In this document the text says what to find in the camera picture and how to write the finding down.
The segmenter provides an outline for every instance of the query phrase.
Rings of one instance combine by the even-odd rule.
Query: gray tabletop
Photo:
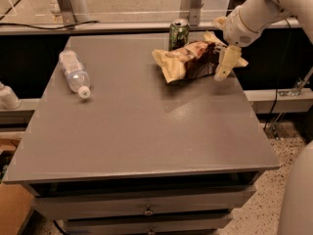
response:
[[[202,32],[192,39],[202,40]],[[92,80],[83,102],[56,67],[7,183],[184,175],[279,166],[234,75],[166,84],[168,34],[71,37]]]

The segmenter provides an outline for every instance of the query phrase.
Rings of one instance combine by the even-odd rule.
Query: plastic bottle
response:
[[[22,102],[10,86],[0,82],[0,103],[2,103],[5,108],[13,110],[18,108]]]
[[[90,78],[85,67],[79,62],[77,54],[71,50],[60,53],[59,63],[67,78],[69,88],[78,93],[79,97],[90,97]]]

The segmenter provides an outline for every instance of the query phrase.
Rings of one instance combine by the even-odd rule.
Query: desk drawer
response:
[[[253,186],[176,189],[35,199],[32,206],[49,219],[153,215],[170,212],[231,210],[255,192]]]
[[[128,218],[66,221],[69,234],[126,235],[126,234],[197,234],[197,231],[223,228],[232,219],[229,213],[188,213]]]

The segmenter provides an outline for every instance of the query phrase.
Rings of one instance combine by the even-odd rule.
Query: speckled floor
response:
[[[219,232],[221,235],[276,235],[281,204],[292,164],[307,145],[296,120],[288,119],[279,123],[276,140],[270,131],[268,139],[279,158],[281,168],[266,171],[255,183],[256,193],[240,209],[232,211],[233,220]],[[61,234],[52,221],[35,212],[22,235]]]

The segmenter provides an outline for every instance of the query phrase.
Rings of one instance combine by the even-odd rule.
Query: can top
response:
[[[175,26],[180,26],[180,27],[189,25],[188,20],[184,20],[184,19],[174,20],[172,24]]]

